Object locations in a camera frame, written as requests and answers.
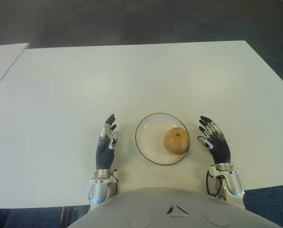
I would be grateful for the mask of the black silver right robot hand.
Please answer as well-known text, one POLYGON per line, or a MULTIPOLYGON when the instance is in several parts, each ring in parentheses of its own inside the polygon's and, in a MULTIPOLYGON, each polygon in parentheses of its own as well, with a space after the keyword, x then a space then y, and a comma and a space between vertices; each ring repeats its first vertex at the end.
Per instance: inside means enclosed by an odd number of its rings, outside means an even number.
POLYGON ((201 124, 199 130, 201 130, 204 135, 198 136, 197 140, 210 151, 214 163, 230 163, 230 149, 219 126, 205 116, 200 117, 199 123, 201 124))

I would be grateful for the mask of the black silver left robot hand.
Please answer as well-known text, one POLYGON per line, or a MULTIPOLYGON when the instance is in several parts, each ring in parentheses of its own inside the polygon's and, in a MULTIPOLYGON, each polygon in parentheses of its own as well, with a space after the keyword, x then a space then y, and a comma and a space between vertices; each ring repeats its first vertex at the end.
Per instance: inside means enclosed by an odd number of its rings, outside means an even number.
POLYGON ((111 168, 114 160, 114 150, 118 142, 119 134, 115 130, 117 125, 114 114, 105 121, 99 135, 96 149, 96 169, 107 170, 111 168))

